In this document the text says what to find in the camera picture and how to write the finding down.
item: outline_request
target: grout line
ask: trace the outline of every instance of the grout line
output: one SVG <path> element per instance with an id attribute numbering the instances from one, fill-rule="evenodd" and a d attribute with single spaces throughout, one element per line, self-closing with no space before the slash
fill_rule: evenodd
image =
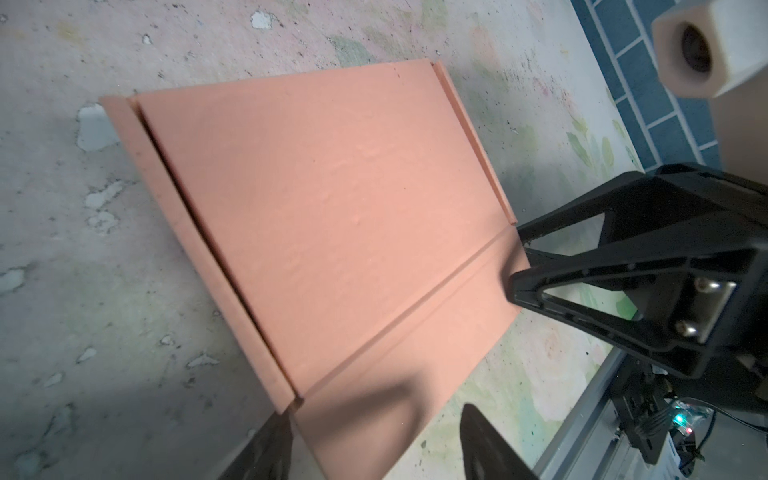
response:
<path id="1" fill-rule="evenodd" d="M 711 142 L 707 142 L 704 145 L 699 145 L 699 151 L 706 150 L 707 148 L 714 147 L 717 145 L 717 140 L 712 140 Z"/>
<path id="2" fill-rule="evenodd" d="M 632 91 L 629 89 L 629 84 L 627 83 L 627 79 L 624 77 L 624 73 L 621 71 L 621 68 L 619 68 L 619 61 L 616 59 L 616 55 L 614 55 L 614 49 L 611 47 L 611 44 L 608 43 L 608 36 L 605 34 L 605 30 L 603 29 L 603 25 L 600 23 L 598 14 L 594 11 L 594 7 L 590 3 L 590 0 L 584 0 L 584 3 L 587 4 L 587 10 L 589 10 L 589 14 L 592 16 L 592 21 L 594 22 L 595 28 L 598 29 L 598 34 L 600 35 L 600 39 L 603 41 L 603 46 L 605 47 L 605 51 L 608 53 L 608 57 L 611 60 L 611 65 L 614 66 L 616 75 L 619 77 L 619 82 L 621 83 L 621 87 L 624 89 L 625 97 L 627 97 L 627 101 L 629 101 L 629 105 L 632 107 L 632 113 L 634 113 L 634 116 L 637 119 L 637 125 L 640 127 L 640 130 L 643 132 L 643 137 L 645 138 L 646 143 L 648 143 L 648 148 L 650 148 L 650 154 L 654 158 L 655 165 L 651 166 L 648 170 L 656 167 L 660 167 L 661 160 L 659 157 L 659 151 L 656 150 L 656 144 L 654 143 L 653 139 L 650 137 L 650 133 L 648 133 L 648 129 L 645 127 L 645 123 L 643 122 L 643 117 L 642 115 L 640 115 L 640 108 L 637 107 L 637 102 L 634 100 Z"/>
<path id="3" fill-rule="evenodd" d="M 637 29 L 640 30 L 640 38 L 643 39 L 643 43 L 645 44 L 645 48 L 648 50 L 648 54 L 650 55 L 650 61 L 654 63 L 654 68 L 656 71 L 659 70 L 659 62 L 656 59 L 656 51 L 654 50 L 654 45 L 650 42 L 650 38 L 648 37 L 648 32 L 645 31 L 645 27 L 643 26 L 643 22 L 640 20 L 640 14 L 637 13 L 637 9 L 634 7 L 634 0 L 625 0 L 627 3 L 627 7 L 629 8 L 629 12 L 632 15 L 632 18 L 634 20 L 634 23 L 637 25 Z M 688 125 L 688 120 L 685 118 L 685 115 L 683 115 L 683 111 L 680 109 L 680 103 L 677 101 L 677 97 L 675 97 L 671 91 L 667 87 L 665 87 L 663 84 L 661 85 L 664 87 L 664 91 L 667 92 L 667 97 L 670 99 L 670 103 L 672 104 L 672 109 L 677 114 L 677 120 L 680 121 L 680 127 L 683 129 L 683 135 L 685 135 L 685 139 L 688 140 L 688 145 L 690 146 L 690 149 L 694 153 L 694 158 L 696 158 L 696 162 L 700 165 L 704 165 L 704 158 L 701 156 L 701 152 L 699 151 L 698 146 L 696 145 L 696 139 L 694 138 L 694 133 L 690 129 L 690 125 Z"/>
<path id="4" fill-rule="evenodd" d="M 656 120 L 654 120 L 654 121 L 650 122 L 650 123 L 649 123 L 648 125 L 646 125 L 645 127 L 646 127 L 648 130 L 650 130 L 651 128 L 655 127 L 656 125 L 660 124 L 660 123 L 661 123 L 661 122 L 663 122 L 663 121 L 667 121 L 667 120 L 669 120 L 670 118 L 674 117 L 675 115 L 677 115 L 677 112 L 676 112 L 676 111 L 671 111 L 670 113 L 668 113 L 668 114 L 664 115 L 662 118 L 657 118 Z"/>
<path id="5" fill-rule="evenodd" d="M 629 45 L 627 45 L 626 47 L 624 47 L 621 50 L 619 50 L 619 52 L 616 54 L 616 58 L 619 58 L 620 56 L 622 56 L 625 53 L 627 53 L 627 51 L 632 49 L 632 47 L 634 47 L 635 45 L 637 45 L 641 41 L 643 41 L 643 38 L 642 37 L 637 37 L 633 41 L 629 42 Z"/>

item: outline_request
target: cable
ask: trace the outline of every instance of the cable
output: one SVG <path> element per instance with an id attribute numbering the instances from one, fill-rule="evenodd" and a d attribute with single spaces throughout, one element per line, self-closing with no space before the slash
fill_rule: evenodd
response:
<path id="1" fill-rule="evenodd" d="M 726 412 L 722 408 L 720 408 L 718 406 L 714 406 L 714 405 L 712 405 L 709 402 L 705 402 L 705 401 L 699 400 L 699 399 L 693 399 L 693 398 L 690 398 L 690 397 L 680 398 L 678 400 L 680 400 L 681 402 L 685 402 L 685 403 L 691 403 L 693 405 L 701 405 L 701 406 L 708 407 L 708 408 L 714 410 L 715 412 L 722 413 L 723 415 L 725 415 L 729 419 L 734 420 L 734 421 L 740 423 L 741 425 L 744 425 L 745 427 L 749 427 L 752 430 L 757 430 L 758 432 L 761 432 L 761 433 L 768 433 L 768 427 L 762 427 L 760 425 L 755 425 L 753 423 L 749 423 L 749 422 L 747 422 L 745 420 L 739 419 L 739 418 L 731 415 L 730 413 Z"/>
<path id="2" fill-rule="evenodd" d="M 680 398 L 677 398 L 676 400 L 684 403 L 690 403 L 691 405 L 701 405 L 701 406 L 711 408 L 715 412 L 722 413 L 729 419 L 732 419 L 735 422 L 740 423 L 741 425 L 749 427 L 753 430 L 757 430 L 758 432 L 768 433 L 768 427 L 762 427 L 759 425 L 754 425 L 752 423 L 746 422 L 742 419 L 739 419 L 731 415 L 730 413 L 726 412 L 722 408 L 712 405 L 709 402 L 705 402 L 703 400 L 695 399 L 692 397 L 680 397 Z M 650 437 L 658 432 L 661 432 L 662 430 L 669 429 L 670 421 L 674 416 L 672 415 L 672 413 L 674 413 L 675 409 L 676 409 L 676 406 L 674 405 L 674 402 L 670 402 L 670 404 L 667 405 L 665 408 L 649 416 L 643 422 L 637 425 L 637 427 L 635 427 L 635 430 L 642 435 Z"/>
<path id="3" fill-rule="evenodd" d="M 707 443 L 707 440 L 710 439 L 710 435 L 712 435 L 712 430 L 715 427 L 715 420 L 717 420 L 717 410 L 712 412 L 712 419 L 710 420 L 710 426 L 707 427 L 707 433 L 704 434 L 704 438 L 701 439 L 701 442 L 699 443 L 699 446 L 694 445 L 694 451 L 692 452 L 694 456 L 690 458 L 687 462 L 685 462 L 684 465 L 680 466 L 680 471 L 682 472 L 688 465 L 694 462 L 696 458 L 701 457 L 702 460 L 704 460 L 704 457 L 701 456 L 701 449 L 704 448 L 704 444 Z"/>
<path id="4" fill-rule="evenodd" d="M 707 433 L 704 434 L 704 438 L 701 439 L 701 443 L 699 444 L 698 449 L 701 450 L 704 447 L 704 444 L 707 443 L 707 440 L 710 439 L 710 435 L 712 435 L 712 430 L 715 427 L 715 420 L 717 420 L 717 410 L 712 412 L 712 420 L 710 420 L 710 426 L 707 427 Z"/>

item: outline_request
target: paint stain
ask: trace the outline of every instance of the paint stain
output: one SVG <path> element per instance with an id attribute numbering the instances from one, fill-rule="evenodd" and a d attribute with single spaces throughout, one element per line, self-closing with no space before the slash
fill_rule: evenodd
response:
<path id="1" fill-rule="evenodd" d="M 89 217 L 86 220 L 86 223 L 96 233 L 106 235 L 110 230 L 115 228 L 120 221 L 115 215 L 110 214 L 106 210 L 102 210 L 94 216 Z"/>
<path id="2" fill-rule="evenodd" d="M 278 0 L 286 9 L 286 13 L 292 19 L 299 19 L 310 14 L 309 2 L 297 2 L 296 0 Z"/>
<path id="3" fill-rule="evenodd" d="M 467 113 L 476 126 L 496 125 L 501 121 L 496 110 L 491 109 L 488 101 L 479 92 L 467 90 L 462 98 L 466 98 Z"/>
<path id="4" fill-rule="evenodd" d="M 628 146 L 624 146 L 624 148 L 627 150 L 627 155 L 629 155 L 629 159 L 632 161 L 632 164 L 634 164 L 635 167 L 637 167 L 638 170 L 643 170 L 643 166 L 640 165 L 640 161 L 637 159 L 637 155 L 634 154 L 631 148 Z"/>
<path id="5" fill-rule="evenodd" d="M 342 67 L 359 67 L 376 62 L 376 59 L 366 49 L 365 45 L 357 40 L 351 40 L 339 35 L 328 37 L 328 40 L 336 49 L 336 57 Z"/>
<path id="6" fill-rule="evenodd" d="M 489 80 L 495 90 L 509 91 L 507 76 L 503 72 L 495 42 L 488 29 L 482 25 L 476 25 L 470 30 L 469 38 L 472 41 L 472 67 L 475 71 Z"/>
<path id="7" fill-rule="evenodd" d="M 572 118 L 578 116 L 578 109 L 576 108 L 576 103 L 574 102 L 573 95 L 570 91 L 564 89 L 561 93 L 560 101 Z"/>
<path id="8" fill-rule="evenodd" d="M 68 41 L 73 45 L 82 46 L 84 43 L 77 27 L 65 20 L 60 20 L 56 23 L 56 35 L 61 40 Z"/>
<path id="9" fill-rule="evenodd" d="M 536 183 L 536 170 L 529 164 L 522 164 L 518 168 L 519 182 L 516 191 L 518 198 L 533 198 Z"/>
<path id="10" fill-rule="evenodd" d="M 624 125 L 621 124 L 618 120 L 613 120 L 614 123 L 614 129 L 616 129 L 616 132 L 619 133 L 621 138 L 625 140 L 629 140 L 629 135 L 627 135 L 627 131 L 624 129 Z"/>
<path id="11" fill-rule="evenodd" d="M 587 126 L 587 121 L 585 119 L 571 116 L 571 124 L 574 126 L 578 133 L 584 135 L 584 137 L 587 137 L 589 127 Z"/>
<path id="12" fill-rule="evenodd" d="M 507 76 L 502 71 L 491 71 L 478 59 L 472 60 L 472 67 L 478 75 L 492 83 L 493 90 L 509 91 Z"/>
<path id="13" fill-rule="evenodd" d="M 579 300 L 581 301 L 581 305 L 588 306 L 589 308 L 599 310 L 598 300 L 594 298 L 594 293 L 592 293 L 592 286 L 584 285 L 583 283 L 579 285 Z"/>
<path id="14" fill-rule="evenodd" d="M 539 93 L 541 93 L 542 95 L 544 95 L 545 97 L 548 97 L 549 94 L 551 93 L 549 91 L 549 87 L 547 87 L 547 85 L 545 85 L 543 81 L 539 80 L 538 77 L 533 78 L 533 88 L 537 90 Z"/>
<path id="15" fill-rule="evenodd" d="M 528 2 L 527 10 L 528 14 L 536 21 L 536 23 L 544 23 L 544 12 L 541 10 L 541 5 L 537 2 Z"/>
<path id="16" fill-rule="evenodd" d="M 99 210 L 104 205 L 112 201 L 125 188 L 125 182 L 115 180 L 107 185 L 103 190 L 93 192 L 85 197 L 85 206 L 94 210 Z"/>
<path id="17" fill-rule="evenodd" d="M 562 170 L 558 170 L 558 187 L 560 188 L 560 192 L 563 193 L 562 197 L 564 199 L 571 201 L 576 198 L 576 192 L 574 191 L 573 185 L 571 185 L 571 181 L 565 176 Z"/>
<path id="18" fill-rule="evenodd" d="M 250 16 L 250 26 L 258 30 L 270 30 L 272 28 L 272 22 L 276 20 L 277 17 L 275 15 L 257 10 Z"/>
<path id="19" fill-rule="evenodd" d="M 608 167 L 614 166 L 614 149 L 611 147 L 611 141 L 608 137 L 603 137 L 603 161 Z"/>
<path id="20" fill-rule="evenodd" d="M 83 151 L 99 151 L 120 143 L 107 112 L 99 104 L 86 104 L 78 110 L 77 146 Z"/>
<path id="21" fill-rule="evenodd" d="M 600 147 L 598 146 L 598 140 L 594 135 L 589 137 L 589 154 L 592 160 L 592 165 L 597 168 L 600 163 Z"/>
<path id="22" fill-rule="evenodd" d="M 366 37 L 368 37 L 370 41 L 386 52 L 389 60 L 406 60 L 410 58 L 410 56 L 406 54 L 405 49 L 394 37 L 386 35 L 379 30 L 376 30 L 374 27 L 364 27 L 362 33 L 366 34 Z"/>
<path id="23" fill-rule="evenodd" d="M 582 162 L 584 162 L 584 165 L 592 168 L 592 160 L 589 158 L 589 154 L 584 149 L 584 147 L 581 146 L 581 142 L 579 141 L 578 137 L 571 132 L 568 132 L 567 136 L 568 142 L 571 144 L 571 148 L 576 153 L 576 155 L 581 159 Z"/>
<path id="24" fill-rule="evenodd" d="M 0 295 L 13 292 L 24 285 L 24 277 L 27 267 L 11 268 L 0 273 Z"/>
<path id="25" fill-rule="evenodd" d="M 632 300 L 628 296 L 624 295 L 624 298 L 616 302 L 616 313 L 625 319 L 632 320 L 632 317 L 637 312 L 637 307 L 632 303 Z"/>
<path id="26" fill-rule="evenodd" d="M 464 86 L 464 79 L 459 74 L 458 70 L 456 70 L 455 67 L 448 67 L 448 75 L 451 76 L 451 81 L 453 81 L 456 90 L 461 90 Z"/>
<path id="27" fill-rule="evenodd" d="M 517 134 L 509 136 L 512 147 L 516 152 L 523 154 L 526 157 L 532 157 L 536 153 L 536 150 L 538 150 L 536 130 L 534 130 L 531 125 L 518 127 L 516 130 Z"/>
<path id="28" fill-rule="evenodd" d="M 437 31 L 448 26 L 448 7 L 445 0 L 423 0 L 422 27 L 426 31 Z"/>

